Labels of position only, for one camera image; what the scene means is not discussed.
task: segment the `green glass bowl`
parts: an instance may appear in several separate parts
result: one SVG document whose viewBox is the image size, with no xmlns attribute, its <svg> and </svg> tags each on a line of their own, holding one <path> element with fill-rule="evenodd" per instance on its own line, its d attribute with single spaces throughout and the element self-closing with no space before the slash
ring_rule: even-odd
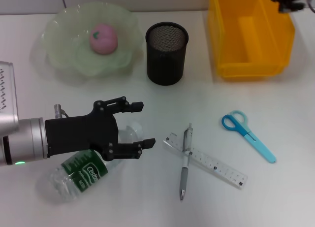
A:
<svg viewBox="0 0 315 227">
<path fill-rule="evenodd" d="M 101 55 L 90 48 L 91 30 L 100 23 L 116 30 L 118 47 L 112 54 Z M 133 13 L 114 4 L 90 2 L 58 13 L 47 24 L 42 41 L 54 67 L 93 77 L 128 66 L 143 37 Z"/>
</svg>

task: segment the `pen tip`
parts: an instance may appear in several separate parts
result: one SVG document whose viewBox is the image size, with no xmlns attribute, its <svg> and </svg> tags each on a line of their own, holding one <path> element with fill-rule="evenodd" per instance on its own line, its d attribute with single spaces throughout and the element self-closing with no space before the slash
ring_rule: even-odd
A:
<svg viewBox="0 0 315 227">
<path fill-rule="evenodd" d="M 184 196 L 185 196 L 185 190 L 182 189 L 180 193 L 181 201 L 184 199 Z"/>
</svg>

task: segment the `plastic water bottle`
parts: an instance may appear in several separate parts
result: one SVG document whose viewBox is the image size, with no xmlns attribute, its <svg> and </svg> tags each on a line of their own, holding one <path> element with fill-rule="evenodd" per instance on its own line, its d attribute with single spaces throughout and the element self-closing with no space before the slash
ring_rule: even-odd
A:
<svg viewBox="0 0 315 227">
<path fill-rule="evenodd" d="M 136 122 L 128 125 L 125 130 L 119 130 L 119 143 L 133 143 L 141 140 L 143 140 L 142 127 Z M 64 201 L 72 201 L 111 172 L 121 161 L 106 162 L 94 150 L 80 151 L 57 167 L 49 176 L 49 181 Z"/>
</svg>

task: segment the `white table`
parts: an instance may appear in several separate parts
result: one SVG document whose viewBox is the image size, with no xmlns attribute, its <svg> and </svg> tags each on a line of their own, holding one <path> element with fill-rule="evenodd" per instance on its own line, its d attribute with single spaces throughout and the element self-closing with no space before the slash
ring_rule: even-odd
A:
<svg viewBox="0 0 315 227">
<path fill-rule="evenodd" d="M 138 120 L 145 137 L 157 140 L 139 160 L 126 161 L 67 204 L 60 203 L 44 177 L 70 154 L 1 167 L 1 226 L 313 226 L 315 15 L 309 10 L 293 15 L 296 38 L 290 67 L 281 76 L 249 83 L 226 83 L 212 76 L 206 12 L 137 16 L 143 35 L 162 21 L 176 22 L 188 31 L 179 83 L 163 87 L 147 78 L 145 44 L 130 74 L 89 81 L 61 77 L 45 62 L 39 44 L 53 15 L 0 16 L 0 60 L 14 63 L 20 119 L 52 119 L 55 103 L 70 116 L 85 115 L 95 100 L 126 96 L 145 107 L 141 113 L 117 114 L 118 124 Z M 238 133 L 222 127 L 221 117 L 234 109 L 248 115 L 249 127 L 277 163 L 267 163 Z M 182 134 L 189 122 L 196 148 L 248 175 L 242 191 L 191 165 L 187 193 L 180 202 L 182 160 L 164 149 L 162 141 L 172 131 Z"/>
</svg>

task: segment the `pen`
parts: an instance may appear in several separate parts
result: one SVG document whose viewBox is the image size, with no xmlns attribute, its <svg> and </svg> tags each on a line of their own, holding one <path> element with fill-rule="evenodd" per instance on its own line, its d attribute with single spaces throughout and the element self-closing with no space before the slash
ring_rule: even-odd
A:
<svg viewBox="0 0 315 227">
<path fill-rule="evenodd" d="M 184 143 L 183 143 L 183 152 L 191 150 L 191 140 L 192 140 L 192 127 L 191 123 L 189 124 L 188 129 L 184 132 Z M 180 199 L 183 200 L 186 192 L 187 178 L 188 178 L 188 166 L 189 166 L 189 157 L 190 154 L 184 155 L 183 157 L 183 167 L 181 173 L 181 182 L 179 186 L 179 195 Z"/>
</svg>

